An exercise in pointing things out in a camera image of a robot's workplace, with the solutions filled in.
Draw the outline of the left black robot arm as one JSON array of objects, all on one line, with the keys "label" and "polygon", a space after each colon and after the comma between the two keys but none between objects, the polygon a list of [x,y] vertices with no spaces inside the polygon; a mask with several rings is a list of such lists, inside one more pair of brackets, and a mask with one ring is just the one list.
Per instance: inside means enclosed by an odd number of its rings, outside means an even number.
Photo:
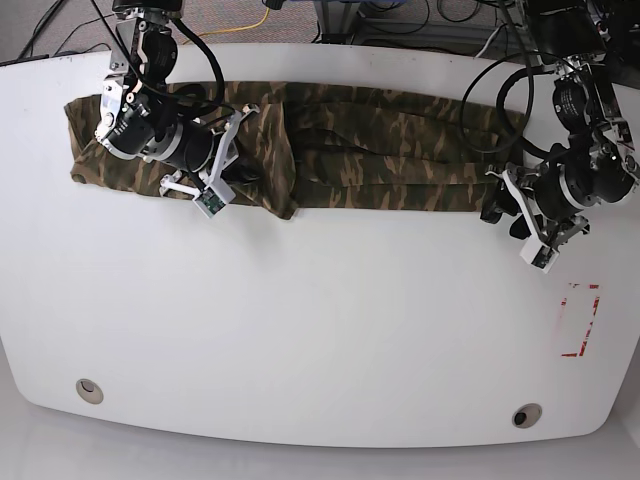
[{"label": "left black robot arm", "polygon": [[[573,236],[588,234],[583,211],[626,201],[639,187],[639,163],[628,122],[617,101],[605,60],[607,45],[585,1],[520,1],[517,4],[533,42],[518,46],[525,66],[509,76],[496,97],[496,112],[508,145],[538,158],[533,167],[508,162],[490,167],[497,178],[485,200],[482,221],[509,215],[510,234],[523,240],[521,256],[543,268]],[[504,103],[520,80],[555,75],[552,105],[568,133],[567,146],[543,150],[512,124]]]}]

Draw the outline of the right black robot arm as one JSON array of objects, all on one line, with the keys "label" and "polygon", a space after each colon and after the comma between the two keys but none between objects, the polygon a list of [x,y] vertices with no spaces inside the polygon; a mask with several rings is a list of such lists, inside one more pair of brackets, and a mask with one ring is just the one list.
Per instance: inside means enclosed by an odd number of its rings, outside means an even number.
[{"label": "right black robot arm", "polygon": [[[182,20],[180,1],[116,1],[115,42],[103,82],[101,119],[95,135],[122,160],[141,159],[173,168],[159,192],[180,192],[209,213],[235,197],[234,184],[257,180],[257,172],[239,161],[236,136],[255,105],[236,110],[225,104],[225,83],[213,52]],[[171,91],[167,78],[176,66],[178,30],[204,54],[214,90],[187,84]]]}]

